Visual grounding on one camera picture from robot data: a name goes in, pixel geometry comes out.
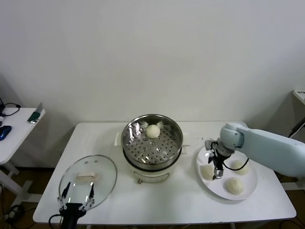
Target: computer mouse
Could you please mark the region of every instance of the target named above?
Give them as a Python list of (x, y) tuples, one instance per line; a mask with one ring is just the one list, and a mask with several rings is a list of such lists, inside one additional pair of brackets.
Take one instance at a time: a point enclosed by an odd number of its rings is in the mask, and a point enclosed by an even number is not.
[(0, 127), (0, 141), (2, 141), (11, 131), (10, 125), (4, 125)]

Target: cable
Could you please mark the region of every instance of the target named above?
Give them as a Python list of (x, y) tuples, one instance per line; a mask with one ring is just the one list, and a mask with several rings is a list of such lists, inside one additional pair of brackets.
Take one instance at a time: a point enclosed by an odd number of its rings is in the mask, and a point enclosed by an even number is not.
[(33, 223), (32, 225), (29, 225), (29, 226), (26, 227), (26, 228), (18, 228), (18, 227), (16, 227), (16, 226), (14, 226), (13, 224), (9, 224), (9, 225), (12, 226), (12, 227), (15, 228), (15, 229), (30, 229), (30, 228), (33, 227), (35, 224), (36, 224), (36, 223)]
[(296, 218), (297, 218), (297, 220), (300, 221), (300, 223), (305, 227), (305, 223), (303, 223), (303, 221), (300, 220), (298, 216), (296, 216)]
[(10, 226), (10, 224), (7, 223), (2, 229), (6, 229), (8, 225)]
[(282, 229), (282, 225), (283, 225), (285, 222), (291, 222), (291, 223), (297, 225), (300, 229), (303, 229), (299, 224), (297, 224), (296, 222), (294, 222), (294, 221), (292, 221), (292, 220), (284, 220), (284, 221), (280, 222), (279, 229)]
[(279, 177), (278, 177), (278, 180), (279, 181), (281, 181), (281, 179), (284, 177), (284, 175), (280, 175)]
[(54, 218), (54, 217), (57, 217), (57, 216), (62, 216), (61, 214), (55, 214), (55, 215), (52, 215), (50, 218), (49, 218), (49, 227), (51, 229), (55, 229), (52, 224), (51, 224), (51, 219)]
[(186, 229), (188, 226), (190, 226), (190, 224), (189, 224), (189, 225), (184, 226), (182, 229)]
[(244, 163), (243, 166), (241, 166), (240, 168), (236, 168), (236, 169), (234, 169), (234, 168), (229, 168), (224, 162), (223, 162), (223, 165), (224, 165), (224, 167), (226, 167), (226, 168), (229, 169), (229, 170), (238, 171), (238, 170), (243, 169), (243, 168), (247, 165), (248, 161), (249, 161), (249, 159), (246, 160), (246, 162)]
[(14, 205), (5, 212), (5, 215), (8, 216), (6, 218), (6, 222), (13, 225), (14, 223), (18, 222), (22, 218), (23, 214), (24, 214), (23, 206)]
[(2, 218), (4, 218), (4, 217), (5, 217), (5, 215), (1, 216), (0, 219), (2, 219)]
[(36, 205), (36, 206), (34, 206), (34, 207), (31, 207), (31, 208), (27, 208), (27, 209), (25, 209), (25, 210), (24, 210), (24, 212), (27, 212), (27, 211), (30, 211), (30, 210), (36, 209), (36, 207), (37, 207), (37, 205)]
[(4, 105), (4, 107), (6, 107), (6, 105), (8, 105), (8, 104), (13, 104), (13, 105), (15, 105), (16, 108), (18, 108), (18, 110), (15, 111), (15, 112), (13, 112), (13, 113), (11, 113), (11, 114), (4, 114), (4, 113), (2, 113), (1, 116), (3, 116), (3, 117), (7, 117), (7, 116), (14, 115), (14, 114), (16, 114), (16, 113), (20, 110), (20, 108), (21, 108), (21, 106), (20, 106), (19, 104), (15, 104), (15, 103), (7, 103), (7, 104)]
[(2, 214), (4, 216), (5, 215), (5, 211), (4, 211), (4, 188), (3, 188), (2, 184), (0, 184), (0, 187), (1, 187), (1, 195), (2, 195)]
[(60, 221), (59, 221), (59, 227), (61, 227), (61, 223), (62, 223), (62, 217), (61, 217), (61, 219), (60, 219)]
[(305, 122), (300, 126), (300, 128), (298, 128), (297, 131), (295, 131), (294, 133), (291, 132), (288, 137), (292, 138), (293, 136), (295, 136), (304, 126), (305, 126)]

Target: white plate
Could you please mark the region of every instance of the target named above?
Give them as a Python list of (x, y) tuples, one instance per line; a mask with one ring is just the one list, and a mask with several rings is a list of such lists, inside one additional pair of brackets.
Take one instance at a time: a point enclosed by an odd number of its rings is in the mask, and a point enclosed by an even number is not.
[[(208, 154), (206, 156), (206, 153), (207, 151), (205, 147), (203, 147), (197, 156), (197, 160), (196, 160), (197, 173), (200, 179), (203, 181), (203, 183), (213, 193), (229, 200), (243, 200), (249, 197), (255, 191), (257, 186), (257, 174), (255, 169), (251, 165), (251, 161), (248, 162), (249, 171), (243, 176), (224, 167), (224, 175), (221, 179), (212, 180), (212, 181), (204, 179), (200, 172), (200, 167), (208, 164), (209, 156)], [(246, 159), (247, 157), (244, 154), (236, 151), (234, 154), (230, 156), (230, 158), (225, 160), (225, 164), (228, 167), (230, 167), (234, 161), (240, 160), (242, 162), (245, 162)], [(232, 177), (239, 178), (244, 183), (244, 191), (240, 195), (231, 194), (225, 187), (225, 182)]]

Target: table leg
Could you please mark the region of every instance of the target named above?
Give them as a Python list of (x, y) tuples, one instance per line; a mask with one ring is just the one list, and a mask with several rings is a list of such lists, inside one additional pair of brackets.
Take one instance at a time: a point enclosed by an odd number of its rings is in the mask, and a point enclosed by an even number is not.
[(230, 228), (231, 229), (236, 229), (235, 223), (230, 223)]
[(285, 191), (305, 190), (305, 178), (301, 178), (297, 182), (285, 182), (281, 184)]
[(20, 187), (15, 181), (0, 170), (0, 181), (2, 184), (12, 193), (19, 195), (22, 193), (22, 187)]
[(12, 204), (19, 205), (21, 202), (34, 202), (38, 203), (41, 198), (41, 194), (29, 194), (28, 190), (32, 185), (32, 181), (27, 180), (21, 187), (15, 181), (13, 181), (9, 176), (0, 170), (0, 181), (9, 191), (16, 194), (16, 198)]
[(258, 229), (261, 228), (266, 223), (268, 223), (268, 221), (245, 223), (242, 227), (240, 227), (240, 229)]
[(19, 170), (16, 169), (16, 167), (11, 164), (10, 162), (7, 162), (3, 165), (8, 171), (12, 172), (13, 174), (15, 175), (18, 175), (19, 174)]

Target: floor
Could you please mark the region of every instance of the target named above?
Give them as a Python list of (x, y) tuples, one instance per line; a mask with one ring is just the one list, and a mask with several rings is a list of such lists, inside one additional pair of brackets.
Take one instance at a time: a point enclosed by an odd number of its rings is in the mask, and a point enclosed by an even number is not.
[[(38, 193), (42, 194), (45, 187), (48, 184), (48, 181), (52, 175), (52, 171), (37, 171), (37, 170), (22, 170), (20, 171), (20, 174), (18, 176), (13, 176), (13, 180), (15, 180), (19, 185), (23, 185), (23, 183), (31, 179), (33, 180), (33, 185), (30, 188), (30, 193)], [(291, 182), (293, 181), (292, 178), (289, 177), (283, 177), (281, 178), (282, 182)], [(288, 191), (288, 196), (291, 199), (296, 211), (297, 211), (297, 217), (305, 223), (305, 192), (304, 191)], [(4, 209), (7, 210), (10, 205), (12, 204), (15, 195), (9, 192), (7, 189), (4, 189)], [(25, 209), (35, 207), (36, 204), (33, 203), (23, 203), (23, 206)], [(22, 217), (22, 219), (15, 225), (19, 229), (24, 229), (33, 224), (32, 215), (34, 213), (33, 210), (29, 210), (25, 213), (25, 215)], [(301, 222), (294, 218), (292, 219), (294, 222), (301, 225)], [(261, 226), (261, 229), (279, 229), (280, 222), (282, 220), (278, 221), (272, 221), (268, 222), (265, 225)], [(0, 219), (0, 229), (5, 228), (6, 222), (3, 218)], [(240, 223), (236, 224), (237, 229), (241, 229), (245, 224)], [(175, 225), (175, 226), (139, 226), (138, 229), (186, 229), (187, 225)], [(78, 226), (78, 229), (85, 229), (85, 226)], [(92, 226), (92, 229), (126, 229), (127, 227), (124, 226)], [(214, 225), (190, 225), (187, 227), (187, 229), (229, 229), (229, 224), (214, 224)], [(294, 225), (291, 222), (285, 222), (282, 224), (281, 229), (299, 229), (300, 227)], [(49, 229), (49, 226), (46, 224), (35, 224), (31, 229)]]

